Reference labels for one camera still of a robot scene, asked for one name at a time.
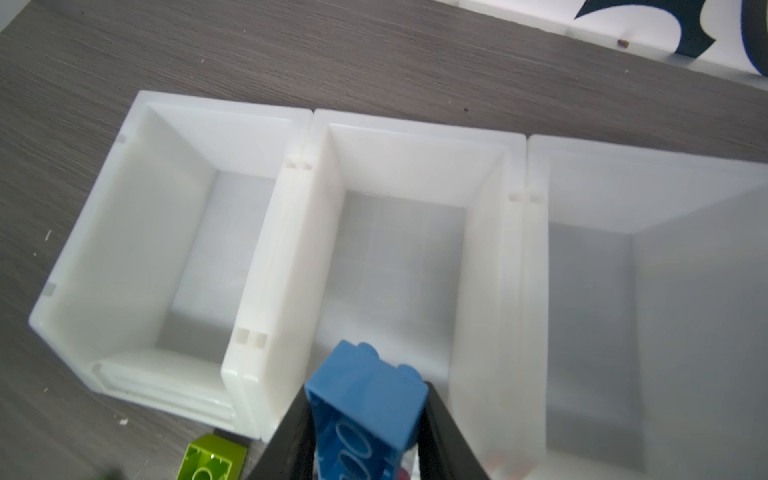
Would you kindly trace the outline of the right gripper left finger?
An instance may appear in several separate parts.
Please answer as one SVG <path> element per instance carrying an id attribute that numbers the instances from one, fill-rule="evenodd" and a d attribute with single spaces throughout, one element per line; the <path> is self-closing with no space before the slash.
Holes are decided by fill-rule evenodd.
<path id="1" fill-rule="evenodd" d="M 315 428 L 304 387 L 297 391 L 246 480 L 309 480 L 315 465 Z"/>

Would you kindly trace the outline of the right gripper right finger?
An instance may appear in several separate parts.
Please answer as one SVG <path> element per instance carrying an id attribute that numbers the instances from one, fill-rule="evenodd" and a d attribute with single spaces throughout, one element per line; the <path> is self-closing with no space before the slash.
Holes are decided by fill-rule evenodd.
<path id="1" fill-rule="evenodd" d="M 431 382 L 417 439 L 419 469 L 426 480 L 489 480 Z"/>

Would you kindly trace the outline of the blue brick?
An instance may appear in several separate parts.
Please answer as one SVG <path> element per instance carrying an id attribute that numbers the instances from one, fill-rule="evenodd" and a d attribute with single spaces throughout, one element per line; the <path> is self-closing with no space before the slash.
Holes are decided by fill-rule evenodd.
<path id="1" fill-rule="evenodd" d="M 320 479 L 396 479 L 417 442 L 428 386 L 413 367 L 342 340 L 304 385 Z"/>

